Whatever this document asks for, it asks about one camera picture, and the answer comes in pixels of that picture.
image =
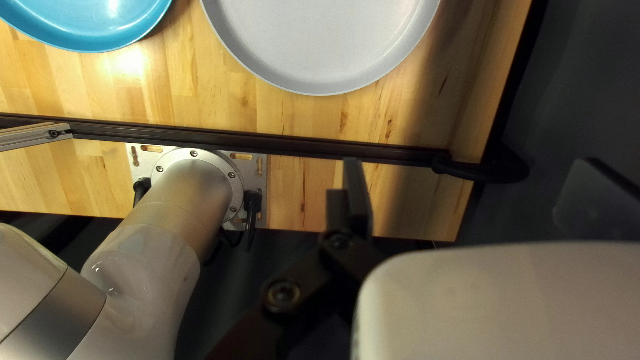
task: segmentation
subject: mounting plate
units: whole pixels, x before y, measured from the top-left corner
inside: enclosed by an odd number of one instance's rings
[[[143,143],[125,143],[127,146],[127,157],[131,170],[131,184],[141,177],[153,179],[156,172],[157,162],[160,158],[176,149],[176,146],[148,145]],[[253,190],[262,194],[262,211],[258,215],[256,227],[266,227],[267,224],[267,156],[265,154],[255,154],[252,152],[239,151],[219,151],[213,149],[196,149],[203,152],[213,152],[223,158],[236,170],[241,180],[244,190]],[[234,217],[222,224],[227,230],[245,229],[246,211],[242,206]]]

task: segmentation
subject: screw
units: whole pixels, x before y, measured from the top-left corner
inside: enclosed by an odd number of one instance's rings
[[[349,246],[350,237],[345,234],[333,234],[328,238],[329,245],[334,249],[344,249]]]
[[[300,298],[300,287],[291,280],[274,282],[267,291],[267,303],[275,311],[284,306],[295,304]]]

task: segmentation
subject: wooden table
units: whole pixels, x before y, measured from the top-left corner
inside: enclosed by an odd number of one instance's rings
[[[149,35],[80,54],[0,23],[0,111],[312,136],[483,153],[531,0],[442,0],[424,38],[362,89],[313,97],[250,74],[195,0],[174,0]],[[64,140],[0,153],[0,209],[124,217],[132,190],[123,143]],[[324,190],[341,163],[269,157],[269,226],[322,231]],[[472,187],[428,168],[365,164],[374,232],[453,241]]]

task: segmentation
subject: white plate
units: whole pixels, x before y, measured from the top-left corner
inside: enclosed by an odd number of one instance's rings
[[[249,71],[305,95],[342,94],[390,72],[418,44],[440,0],[201,0]]]

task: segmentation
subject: blue plate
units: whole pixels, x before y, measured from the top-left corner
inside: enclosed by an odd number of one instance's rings
[[[80,53],[125,47],[162,19],[171,0],[0,0],[0,18],[45,44]]]

